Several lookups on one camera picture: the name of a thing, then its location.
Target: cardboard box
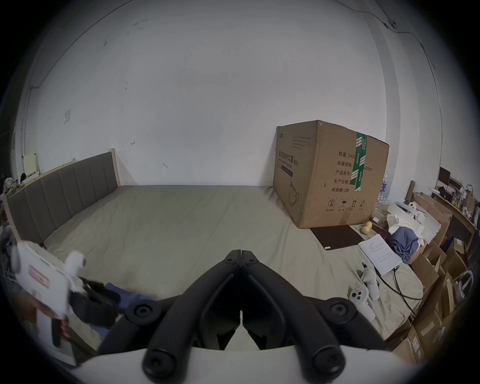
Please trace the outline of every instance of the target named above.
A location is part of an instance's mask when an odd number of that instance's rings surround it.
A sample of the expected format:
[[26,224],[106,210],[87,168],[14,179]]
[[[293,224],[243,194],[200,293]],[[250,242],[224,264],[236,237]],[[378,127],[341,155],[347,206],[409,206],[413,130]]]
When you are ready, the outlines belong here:
[[427,260],[434,265],[434,269],[438,272],[439,266],[443,265],[445,260],[447,259],[447,255],[442,249],[433,241],[427,245],[425,251],[423,251],[423,256],[427,258]]
[[425,244],[423,244],[419,249],[418,251],[416,251],[412,257],[410,257],[410,261],[409,261],[409,264],[412,265],[413,262],[423,253],[423,251],[425,251],[425,248],[427,246]]
[[435,201],[430,196],[422,193],[414,193],[413,201],[426,210],[432,217],[437,220],[442,226],[436,236],[433,238],[433,241],[442,245],[445,234],[448,231],[450,221],[452,220],[452,212],[446,207],[444,207],[438,201]]
[[407,363],[419,364],[425,361],[425,352],[423,351],[420,338],[414,327],[410,328],[407,335],[403,337],[403,340],[392,353]]
[[445,336],[445,327],[442,324],[442,319],[436,311],[433,311],[421,319],[416,317],[413,321],[413,326],[420,338],[425,357],[430,359],[440,348]]
[[388,148],[319,120],[278,127],[273,187],[298,228],[364,223],[382,186]]
[[456,307],[453,284],[450,279],[447,279],[446,284],[442,287],[442,318],[447,318]]
[[442,263],[442,268],[451,275],[453,280],[456,280],[467,270],[462,257],[456,251],[452,251],[447,255],[446,260]]
[[435,267],[427,260],[427,258],[421,254],[411,265],[413,271],[423,284],[423,296],[434,285],[438,279],[438,272],[435,271]]
[[453,251],[457,252],[458,254],[464,255],[465,254],[465,249],[463,245],[463,241],[460,239],[457,239],[456,237],[453,238],[452,243],[450,244],[450,247],[448,247],[447,252],[445,252],[447,255],[450,255],[453,253]]

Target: finger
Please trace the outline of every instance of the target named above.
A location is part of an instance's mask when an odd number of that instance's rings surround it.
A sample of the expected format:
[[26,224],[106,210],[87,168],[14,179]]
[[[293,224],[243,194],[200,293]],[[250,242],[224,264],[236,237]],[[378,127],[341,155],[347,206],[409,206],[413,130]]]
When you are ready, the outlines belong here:
[[33,296],[29,295],[29,301],[32,304],[33,307],[37,308],[43,314],[47,315],[48,317],[54,318],[55,317],[55,312],[52,311],[49,307],[47,307],[44,303],[38,301],[35,299]]

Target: white controller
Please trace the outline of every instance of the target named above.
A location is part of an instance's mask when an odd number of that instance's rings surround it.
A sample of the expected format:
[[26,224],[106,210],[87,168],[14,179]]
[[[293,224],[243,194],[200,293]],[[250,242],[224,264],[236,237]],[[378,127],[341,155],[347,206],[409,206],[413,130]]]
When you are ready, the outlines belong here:
[[370,299],[378,300],[380,298],[380,290],[378,289],[377,276],[375,272],[370,268],[365,267],[361,279],[368,288]]
[[368,289],[366,286],[357,287],[350,292],[349,299],[355,304],[360,312],[368,321],[375,318],[375,312],[367,304]]

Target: red label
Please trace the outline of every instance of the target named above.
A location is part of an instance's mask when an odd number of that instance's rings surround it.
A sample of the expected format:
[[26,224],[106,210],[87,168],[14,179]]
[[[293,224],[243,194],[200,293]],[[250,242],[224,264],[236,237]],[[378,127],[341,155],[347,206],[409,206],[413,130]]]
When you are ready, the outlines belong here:
[[28,274],[33,277],[36,281],[38,281],[41,285],[47,287],[47,289],[50,289],[50,280],[47,279],[46,276],[38,272],[35,268],[30,266],[28,268]]

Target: green tape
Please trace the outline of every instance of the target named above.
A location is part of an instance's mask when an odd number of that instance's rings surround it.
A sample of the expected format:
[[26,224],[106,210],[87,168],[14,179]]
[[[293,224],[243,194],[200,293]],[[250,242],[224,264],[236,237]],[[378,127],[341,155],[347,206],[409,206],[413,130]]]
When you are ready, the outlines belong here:
[[350,185],[355,185],[356,191],[361,191],[361,181],[363,179],[363,168],[365,167],[365,157],[367,155],[367,135],[357,132],[357,148],[355,150],[355,163],[353,163]]

